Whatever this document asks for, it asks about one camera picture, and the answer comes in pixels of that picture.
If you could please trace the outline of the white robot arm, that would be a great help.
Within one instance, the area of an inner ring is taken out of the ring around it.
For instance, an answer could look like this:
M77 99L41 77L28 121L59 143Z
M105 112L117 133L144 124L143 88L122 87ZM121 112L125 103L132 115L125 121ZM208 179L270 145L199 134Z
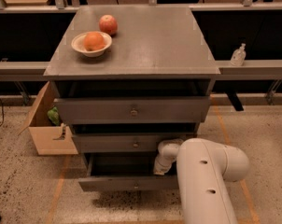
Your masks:
M202 138L165 140L158 144L153 173L176 165L185 224L238 224L226 182L246 177L246 153Z

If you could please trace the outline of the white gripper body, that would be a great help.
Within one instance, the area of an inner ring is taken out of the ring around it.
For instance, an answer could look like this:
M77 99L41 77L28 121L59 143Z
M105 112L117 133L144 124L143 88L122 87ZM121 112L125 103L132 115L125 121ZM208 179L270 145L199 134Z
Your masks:
M176 161L172 157L157 156L154 162L153 174L155 175L165 175L169 172L172 164Z

